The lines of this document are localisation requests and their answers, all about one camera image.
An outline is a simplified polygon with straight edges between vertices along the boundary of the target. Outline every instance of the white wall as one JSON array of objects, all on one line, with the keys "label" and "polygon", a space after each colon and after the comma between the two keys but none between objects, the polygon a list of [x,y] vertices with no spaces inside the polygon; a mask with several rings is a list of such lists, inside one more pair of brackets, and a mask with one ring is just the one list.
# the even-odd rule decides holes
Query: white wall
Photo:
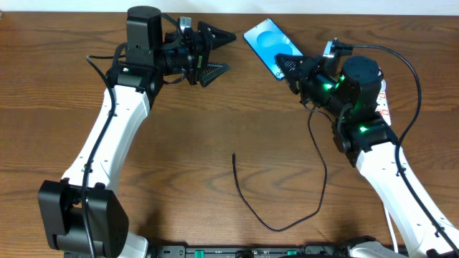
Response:
[{"label": "white wall", "polygon": [[459,15],[459,0],[0,0],[2,11],[126,11],[138,5],[163,12]]}]

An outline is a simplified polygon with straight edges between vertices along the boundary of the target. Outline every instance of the wood grain surface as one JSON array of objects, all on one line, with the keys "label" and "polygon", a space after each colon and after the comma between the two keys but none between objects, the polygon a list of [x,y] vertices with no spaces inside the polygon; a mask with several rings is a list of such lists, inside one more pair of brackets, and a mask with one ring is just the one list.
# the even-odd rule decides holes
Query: wood grain surface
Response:
[{"label": "wood grain surface", "polygon": [[[270,17],[309,55],[327,40],[380,44],[403,54],[423,86],[422,112],[404,142],[410,165],[440,209],[459,225],[459,18],[441,16],[190,14],[237,35],[211,54],[232,69],[208,88],[167,85],[126,158],[118,198],[130,230],[190,245],[302,245],[372,235],[389,244],[382,203],[314,115],[312,130],[328,164],[321,212],[283,233],[265,229],[243,193],[273,227],[316,209],[323,167],[306,127],[308,113],[267,71],[242,34]],[[173,28],[166,22],[164,31]],[[104,85],[85,61],[126,40],[126,14],[4,13],[0,20],[0,257],[51,257],[37,205],[43,180],[59,180],[98,115]],[[410,71],[374,50],[400,134],[416,101]],[[98,63],[103,70],[108,61]]]}]

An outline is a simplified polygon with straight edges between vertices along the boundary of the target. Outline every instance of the black cable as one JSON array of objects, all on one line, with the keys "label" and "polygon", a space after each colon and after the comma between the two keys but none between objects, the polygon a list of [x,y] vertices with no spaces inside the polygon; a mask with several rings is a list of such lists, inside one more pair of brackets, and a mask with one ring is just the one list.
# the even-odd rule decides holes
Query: black cable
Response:
[{"label": "black cable", "polygon": [[177,83],[185,80],[186,79],[186,70],[182,68],[181,71],[184,73],[181,77],[173,80],[172,82],[167,82],[167,81],[163,80],[163,83],[165,85],[172,85],[172,84],[177,84]]},{"label": "black cable", "polygon": [[402,55],[399,53],[395,52],[394,50],[387,48],[387,47],[381,47],[381,46],[374,46],[374,45],[357,45],[357,44],[350,44],[347,45],[348,47],[358,47],[358,48],[370,48],[370,49],[380,49],[387,51],[394,56],[398,57],[401,59],[411,70],[411,73],[415,77],[416,81],[416,89],[417,89],[417,106],[416,106],[416,111],[415,115],[413,116],[413,119],[411,119],[411,122],[408,124],[407,128],[403,131],[402,135],[400,136],[399,140],[397,141],[397,144],[395,145],[395,163],[397,164],[397,169],[398,169],[398,174],[402,177],[404,183],[407,185],[408,190],[412,194],[413,198],[416,200],[417,204],[419,204],[420,208],[422,211],[424,211],[425,215],[428,217],[430,222],[432,222],[432,225],[437,229],[438,234],[440,234],[443,239],[450,245],[451,249],[459,256],[459,249],[456,247],[456,245],[453,243],[453,241],[450,239],[450,237],[445,233],[444,228],[442,228],[438,222],[435,220],[435,218],[432,216],[432,214],[429,212],[427,207],[423,204],[419,196],[416,194],[416,191],[413,189],[411,186],[410,182],[408,181],[407,176],[404,174],[405,168],[402,167],[402,164],[400,163],[400,147],[402,146],[402,141],[404,137],[407,135],[408,131],[411,129],[413,124],[416,122],[417,116],[419,115],[419,112],[421,111],[421,102],[422,102],[422,89],[421,89],[421,83],[419,81],[419,77],[417,76],[417,73],[414,69],[414,67],[406,60]]},{"label": "black cable", "polygon": [[[126,57],[126,55],[125,54],[120,55],[120,58],[123,58],[123,57]],[[93,59],[113,59],[113,56],[93,56],[93,55],[90,55],[89,58],[93,58]]]},{"label": "black cable", "polygon": [[327,252],[327,249],[325,249],[325,246],[322,245],[322,243],[318,242],[318,243],[314,243],[314,242],[306,242],[306,244],[303,245],[303,247],[301,247],[301,254],[306,254],[306,247],[312,245],[313,247],[322,247],[323,251],[325,252],[324,254],[325,255],[328,255],[328,252]]},{"label": "black cable", "polygon": [[[121,52],[123,51],[123,48],[125,46],[126,46],[126,43],[123,43],[117,47],[115,51],[115,55],[114,55],[117,61],[120,57],[125,57],[124,54],[121,55]],[[89,173],[92,172],[91,165],[94,161],[95,153],[100,145],[100,142],[102,142],[103,136],[105,135],[105,132],[107,131],[108,126],[110,125],[110,121],[115,115],[116,101],[115,101],[115,95],[113,94],[112,86],[107,80],[107,77],[105,77],[105,75],[102,73],[102,71],[100,71],[98,66],[91,60],[91,58],[113,59],[114,57],[93,56],[93,55],[86,56],[86,61],[94,68],[94,70],[100,75],[103,82],[105,83],[105,86],[107,87],[107,91],[108,91],[108,94],[110,95],[110,101],[111,101],[111,108],[110,108],[110,111],[108,111],[107,120],[105,121],[105,124],[103,125],[102,130],[100,131],[100,134],[94,143],[93,149],[91,150],[89,157],[87,158],[87,162],[85,164],[85,172],[83,174],[83,182],[81,185],[81,207],[82,207],[82,212],[83,212],[83,224],[85,225],[87,242],[90,247],[91,257],[93,258],[96,258],[96,253],[95,253],[95,247],[94,247],[93,233],[91,232],[91,227],[89,224],[89,216],[87,214],[87,209],[88,209],[87,207],[87,184],[88,182],[87,181],[89,179],[88,178]]]},{"label": "black cable", "polygon": [[179,28],[179,23],[178,21],[172,19],[168,14],[166,13],[161,13],[161,17],[165,18],[168,22],[172,23],[177,29]]},{"label": "black cable", "polygon": [[316,143],[316,139],[314,138],[313,136],[313,132],[311,130],[311,117],[313,116],[314,112],[311,112],[309,113],[309,118],[308,118],[308,129],[309,129],[309,133],[311,134],[311,139],[314,143],[314,146],[316,147],[316,150],[317,150],[317,154],[318,156],[321,158],[322,160],[322,164],[323,164],[323,168],[324,168],[324,178],[323,178],[323,188],[322,188],[322,193],[321,193],[321,200],[319,201],[318,203],[318,207],[317,207],[317,210],[314,211],[312,214],[309,214],[307,216],[305,216],[304,218],[302,219],[299,219],[297,220],[296,222],[293,222],[292,224],[282,228],[282,229],[273,229],[272,227],[268,226],[258,215],[257,213],[252,209],[252,207],[249,205],[249,203],[247,203],[247,201],[245,200],[244,196],[242,195],[241,193],[241,190],[240,190],[240,187],[239,187],[239,182],[237,180],[237,170],[236,170],[236,153],[233,153],[232,154],[232,170],[233,170],[233,174],[235,175],[235,184],[236,184],[236,190],[237,190],[237,193],[239,194],[239,197],[242,199],[242,202],[244,202],[244,204],[247,206],[247,208],[249,208],[249,210],[253,213],[253,215],[258,219],[258,221],[263,225],[265,226],[265,228],[273,231],[273,232],[282,232],[282,231],[285,231],[287,229],[290,229],[296,225],[298,225],[299,223],[307,220],[307,219],[310,219],[312,218],[313,216],[315,216],[320,210],[321,210],[321,207],[322,207],[322,203],[323,203],[323,197],[325,196],[325,187],[326,187],[326,184],[327,184],[327,165],[325,163],[325,160],[323,159],[322,157],[322,154],[320,152],[320,150],[318,149],[318,146],[317,146],[317,143]]},{"label": "black cable", "polygon": [[338,116],[338,123],[336,124],[336,128],[338,129],[338,133],[341,133],[341,123],[343,122],[344,113],[347,110],[350,110],[351,108],[352,108],[352,104],[351,103],[347,103],[341,109],[341,111],[339,113],[339,116]]},{"label": "black cable", "polygon": [[324,115],[324,116],[328,119],[328,121],[330,121],[330,123],[333,123],[332,119],[331,119],[326,113],[324,113],[324,112],[322,112],[322,111],[319,111],[319,110],[310,109],[306,104],[303,104],[303,106],[304,106],[304,108],[305,108],[307,111],[309,111],[309,112],[318,113],[318,114]]}]

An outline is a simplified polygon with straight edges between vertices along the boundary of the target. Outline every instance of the blue phone screen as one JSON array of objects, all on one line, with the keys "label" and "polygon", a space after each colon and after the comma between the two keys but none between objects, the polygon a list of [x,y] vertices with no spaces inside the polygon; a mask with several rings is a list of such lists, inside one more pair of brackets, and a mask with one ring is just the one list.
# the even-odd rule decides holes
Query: blue phone screen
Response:
[{"label": "blue phone screen", "polygon": [[278,80],[283,79],[284,74],[275,63],[277,54],[303,56],[271,19],[245,32],[244,38]]}]

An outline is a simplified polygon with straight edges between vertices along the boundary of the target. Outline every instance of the wire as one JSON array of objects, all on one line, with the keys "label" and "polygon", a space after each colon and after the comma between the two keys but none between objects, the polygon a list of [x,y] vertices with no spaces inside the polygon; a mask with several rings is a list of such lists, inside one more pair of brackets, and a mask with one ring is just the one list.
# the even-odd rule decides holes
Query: wire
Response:
[{"label": "wire", "polygon": [[[123,43],[117,47],[115,51],[115,55],[114,55],[116,61],[118,61],[120,57],[125,57],[125,55],[120,55],[120,53],[123,51],[123,48],[125,46],[126,44]],[[102,130],[100,131],[100,134],[94,143],[93,149],[91,150],[89,157],[87,158],[87,162],[85,164],[85,172],[83,174],[83,182],[81,185],[81,200],[82,200],[81,207],[82,207],[82,212],[83,212],[83,224],[85,225],[87,242],[90,247],[90,253],[91,253],[92,258],[96,258],[96,253],[95,253],[95,247],[94,247],[93,233],[91,232],[89,216],[87,213],[87,209],[88,209],[87,207],[87,184],[88,182],[87,181],[89,180],[89,173],[93,171],[91,169],[91,165],[94,161],[95,153],[100,145],[100,142],[102,142],[103,136],[105,135],[105,132],[107,131],[108,126],[110,125],[110,121],[115,115],[116,101],[115,101],[115,95],[113,94],[112,86],[107,80],[107,77],[105,77],[105,75],[100,71],[99,67],[91,60],[91,58],[113,59],[114,57],[103,57],[103,56],[93,56],[93,55],[86,56],[86,61],[91,65],[91,67],[94,68],[94,70],[100,75],[103,82],[105,83],[105,86],[107,88],[108,94],[110,95],[110,101],[111,101],[111,108],[110,108],[110,111],[108,111],[107,120],[105,121],[105,124],[103,125]]]},{"label": "wire", "polygon": [[303,247],[301,247],[301,254],[306,254],[306,247],[309,247],[309,246],[312,246],[312,247],[322,247],[322,250],[324,251],[323,254],[325,254],[325,255],[328,254],[327,249],[326,249],[325,246],[322,245],[322,243],[320,243],[320,242],[317,242],[317,243],[315,243],[315,242],[307,242],[306,244],[303,245]]},{"label": "wire", "polygon": [[[126,55],[125,54],[120,55],[120,58],[123,58],[123,57],[126,57]],[[93,59],[113,59],[113,56],[93,56],[93,55],[90,55],[89,58],[93,58]]]},{"label": "wire", "polygon": [[179,32],[180,27],[179,27],[178,21],[172,19],[172,17],[170,17],[168,14],[165,14],[165,13],[161,13],[161,17],[165,18],[168,22],[172,23],[174,25],[174,27],[176,27],[176,31],[175,31],[176,38],[171,43],[163,44],[160,49],[161,50],[170,50],[170,49],[174,49],[176,47],[179,47],[181,45],[181,41],[183,39],[183,36]]},{"label": "wire", "polygon": [[347,110],[350,110],[351,108],[352,108],[352,104],[351,103],[347,103],[341,109],[341,112],[339,113],[339,116],[338,116],[338,123],[336,124],[336,128],[338,128],[338,133],[341,133],[341,123],[343,122],[344,113]]},{"label": "wire", "polygon": [[173,80],[172,82],[167,82],[167,81],[163,80],[163,83],[164,83],[165,85],[172,85],[172,84],[177,84],[177,83],[179,83],[179,82],[185,80],[185,79],[186,79],[186,70],[183,69],[183,68],[181,68],[181,71],[183,72],[183,75],[182,75],[181,77],[179,77],[179,78]]},{"label": "wire", "polygon": [[399,246],[397,244],[397,239],[395,238],[394,227],[392,226],[392,221],[390,221],[389,211],[387,211],[386,206],[384,206],[384,214],[386,215],[387,227],[389,227],[390,237],[392,239],[392,245],[394,246],[394,252],[399,252]]},{"label": "wire", "polygon": [[311,117],[313,116],[314,114],[314,110],[316,109],[316,106],[313,107],[311,113],[309,113],[309,118],[308,118],[308,129],[309,129],[309,133],[311,134],[311,139],[314,143],[314,146],[316,147],[316,150],[317,150],[317,154],[318,156],[321,158],[322,160],[322,164],[323,164],[323,168],[324,168],[324,177],[323,177],[323,188],[322,188],[322,193],[321,193],[321,200],[319,201],[318,203],[318,207],[317,207],[317,210],[314,211],[312,214],[309,214],[307,216],[305,216],[304,218],[302,219],[299,219],[295,222],[293,222],[292,224],[282,228],[282,229],[273,229],[272,227],[268,226],[258,215],[257,213],[252,209],[252,207],[250,206],[249,203],[247,203],[247,201],[245,200],[244,196],[242,195],[241,193],[241,189],[239,187],[239,182],[237,180],[237,170],[236,170],[236,153],[233,153],[232,154],[232,170],[233,170],[233,174],[235,175],[235,184],[236,184],[236,190],[237,190],[237,193],[239,194],[239,197],[242,199],[242,202],[244,202],[244,204],[247,206],[247,208],[249,208],[249,210],[253,213],[253,215],[258,219],[258,221],[263,225],[265,226],[265,228],[273,231],[273,232],[282,232],[282,231],[285,231],[287,229],[290,229],[296,225],[298,225],[299,223],[307,220],[307,219],[310,219],[312,218],[313,216],[315,216],[320,210],[321,210],[321,207],[322,207],[322,203],[323,203],[323,197],[325,196],[325,187],[326,187],[326,184],[327,184],[327,165],[325,163],[325,160],[323,159],[322,157],[322,154],[320,152],[320,150],[318,149],[318,146],[317,146],[317,143],[316,143],[316,139],[314,138],[313,136],[313,132],[311,130]]},{"label": "wire", "polygon": [[319,110],[311,109],[311,108],[309,108],[306,104],[303,104],[303,106],[304,106],[304,108],[305,108],[307,111],[309,111],[309,112],[324,115],[324,116],[328,119],[328,121],[330,121],[330,123],[333,123],[332,119],[327,115],[327,113],[322,112],[322,111],[319,111]]},{"label": "wire", "polygon": [[350,44],[350,45],[345,45],[345,46],[356,47],[356,48],[380,49],[380,50],[389,52],[393,54],[394,56],[398,57],[399,59],[401,59],[409,67],[409,69],[411,70],[411,73],[415,77],[416,89],[417,89],[417,106],[416,106],[416,111],[415,111],[415,115],[413,116],[413,119],[411,119],[411,122],[408,124],[406,129],[403,131],[402,135],[397,141],[397,144],[395,145],[395,163],[397,164],[397,169],[398,169],[397,174],[399,174],[402,177],[405,185],[407,186],[408,190],[412,194],[413,198],[416,200],[417,204],[419,204],[422,211],[424,211],[425,215],[430,220],[430,222],[432,222],[432,225],[435,227],[438,234],[440,234],[443,237],[443,239],[450,245],[451,249],[453,249],[453,251],[459,256],[459,249],[456,247],[456,245],[453,243],[450,237],[445,233],[444,231],[445,229],[442,228],[438,224],[438,222],[435,220],[433,215],[429,212],[427,207],[423,204],[419,196],[416,194],[416,191],[413,189],[413,187],[411,186],[411,183],[408,181],[407,175],[405,175],[404,173],[405,168],[403,168],[402,164],[400,163],[400,148],[402,146],[403,139],[407,135],[408,131],[413,126],[413,124],[416,122],[417,116],[419,115],[419,112],[421,111],[422,89],[421,89],[421,83],[419,81],[419,77],[417,76],[417,73],[414,67],[402,55],[400,55],[399,53],[387,47],[374,46],[374,45],[359,45],[359,44]]}]

